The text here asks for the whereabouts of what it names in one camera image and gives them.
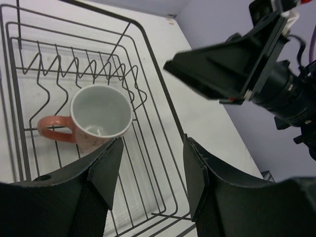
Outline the pink mug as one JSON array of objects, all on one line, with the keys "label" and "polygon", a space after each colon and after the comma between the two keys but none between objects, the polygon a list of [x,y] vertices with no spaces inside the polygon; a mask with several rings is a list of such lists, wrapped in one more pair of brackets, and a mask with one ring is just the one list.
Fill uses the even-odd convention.
[{"label": "pink mug", "polygon": [[93,84],[73,96],[69,116],[43,117],[37,130],[47,139],[74,143],[82,152],[90,153],[123,136],[132,120],[131,103],[118,89]]}]

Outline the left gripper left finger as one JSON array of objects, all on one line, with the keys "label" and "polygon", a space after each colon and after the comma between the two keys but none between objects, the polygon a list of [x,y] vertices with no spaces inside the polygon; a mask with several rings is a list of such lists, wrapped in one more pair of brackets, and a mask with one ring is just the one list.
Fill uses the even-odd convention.
[{"label": "left gripper left finger", "polygon": [[0,185],[3,237],[101,237],[114,194],[123,140],[33,181]]}]

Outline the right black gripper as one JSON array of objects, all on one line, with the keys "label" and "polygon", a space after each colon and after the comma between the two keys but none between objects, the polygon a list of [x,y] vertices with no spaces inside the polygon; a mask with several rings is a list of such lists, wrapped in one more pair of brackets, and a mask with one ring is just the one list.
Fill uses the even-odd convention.
[{"label": "right black gripper", "polygon": [[289,61],[277,58],[290,34],[282,31],[287,20],[273,11],[270,0],[249,5],[253,29],[234,34],[223,43],[176,53],[164,70],[210,100],[252,102],[275,116],[296,116],[301,86]]}]

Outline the black wire dish rack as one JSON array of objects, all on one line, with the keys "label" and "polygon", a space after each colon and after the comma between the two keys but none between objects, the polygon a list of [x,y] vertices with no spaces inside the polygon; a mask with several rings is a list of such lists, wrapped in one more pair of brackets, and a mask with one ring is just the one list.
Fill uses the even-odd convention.
[{"label": "black wire dish rack", "polygon": [[161,17],[0,3],[0,234],[194,237]]}]

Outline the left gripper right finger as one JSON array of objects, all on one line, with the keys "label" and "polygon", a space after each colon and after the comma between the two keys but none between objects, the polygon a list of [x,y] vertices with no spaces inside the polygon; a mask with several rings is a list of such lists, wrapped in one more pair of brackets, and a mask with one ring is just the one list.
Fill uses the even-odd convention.
[{"label": "left gripper right finger", "polygon": [[200,237],[313,237],[316,180],[249,175],[183,138],[191,220]]}]

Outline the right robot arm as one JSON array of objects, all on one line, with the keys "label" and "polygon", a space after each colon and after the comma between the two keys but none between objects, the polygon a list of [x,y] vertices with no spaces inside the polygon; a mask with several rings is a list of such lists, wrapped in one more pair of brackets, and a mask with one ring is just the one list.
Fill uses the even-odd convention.
[{"label": "right robot arm", "polygon": [[275,116],[278,130],[298,127],[296,144],[316,156],[316,62],[299,66],[278,57],[292,38],[300,0],[255,0],[249,5],[253,28],[225,42],[179,52],[164,69],[208,100],[241,105],[251,101]]}]

